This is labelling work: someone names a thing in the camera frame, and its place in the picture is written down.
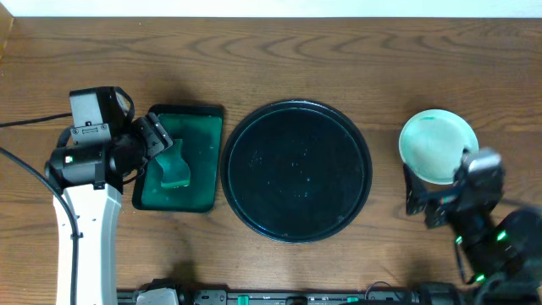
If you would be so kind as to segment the green sponge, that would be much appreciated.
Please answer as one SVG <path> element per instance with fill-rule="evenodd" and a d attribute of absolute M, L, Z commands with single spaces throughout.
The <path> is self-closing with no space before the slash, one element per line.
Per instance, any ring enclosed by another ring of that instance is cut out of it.
<path fill-rule="evenodd" d="M 163 171 L 160 184 L 164 189 L 186 187 L 191 182 L 191 170 L 182 157 L 182 148 L 183 140 L 175 139 L 172 147 L 165 149 L 155 157 Z"/>

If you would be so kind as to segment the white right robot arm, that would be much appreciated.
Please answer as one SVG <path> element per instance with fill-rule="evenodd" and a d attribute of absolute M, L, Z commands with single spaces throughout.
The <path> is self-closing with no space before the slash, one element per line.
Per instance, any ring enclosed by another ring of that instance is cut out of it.
<path fill-rule="evenodd" d="M 471 304 L 539 304 L 541 287 L 541 213 L 522 208 L 499 224 L 491 213 L 503 197 L 500 165 L 470 171 L 460 167 L 452 187 L 429 191 L 403 167 L 406 213 L 424 213 L 429 229 L 450 226 L 456 259 L 473 271 L 463 277 L 474 288 L 464 297 Z"/>

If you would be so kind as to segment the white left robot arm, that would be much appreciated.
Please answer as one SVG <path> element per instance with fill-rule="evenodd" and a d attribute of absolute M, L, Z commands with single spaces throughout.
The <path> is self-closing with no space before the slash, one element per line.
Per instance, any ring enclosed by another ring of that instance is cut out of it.
<path fill-rule="evenodd" d="M 73 124 L 45 165 L 58 224 L 58 304 L 115 304 L 115 238 L 124 178 L 174 141 L 149 113 L 135 117 L 118 86 L 71 91 Z"/>

